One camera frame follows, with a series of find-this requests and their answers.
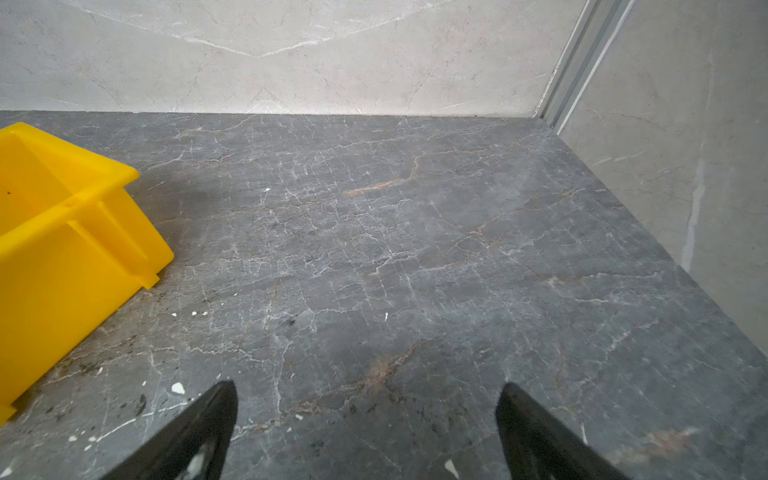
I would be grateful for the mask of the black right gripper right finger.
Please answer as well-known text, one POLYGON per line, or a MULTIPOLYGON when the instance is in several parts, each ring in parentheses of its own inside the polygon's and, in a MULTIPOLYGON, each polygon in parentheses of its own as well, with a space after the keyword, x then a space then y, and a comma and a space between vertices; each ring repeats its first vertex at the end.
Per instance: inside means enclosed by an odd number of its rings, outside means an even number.
POLYGON ((628 479, 515 383, 504 385, 495 420, 513 479, 628 479))

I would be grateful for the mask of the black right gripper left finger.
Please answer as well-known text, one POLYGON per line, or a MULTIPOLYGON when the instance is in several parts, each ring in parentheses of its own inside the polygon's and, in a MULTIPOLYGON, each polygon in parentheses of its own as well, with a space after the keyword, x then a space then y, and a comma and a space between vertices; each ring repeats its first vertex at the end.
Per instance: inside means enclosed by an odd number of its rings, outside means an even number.
POLYGON ((235 383, 220 381, 104 477, 218 479, 237 414, 235 383))

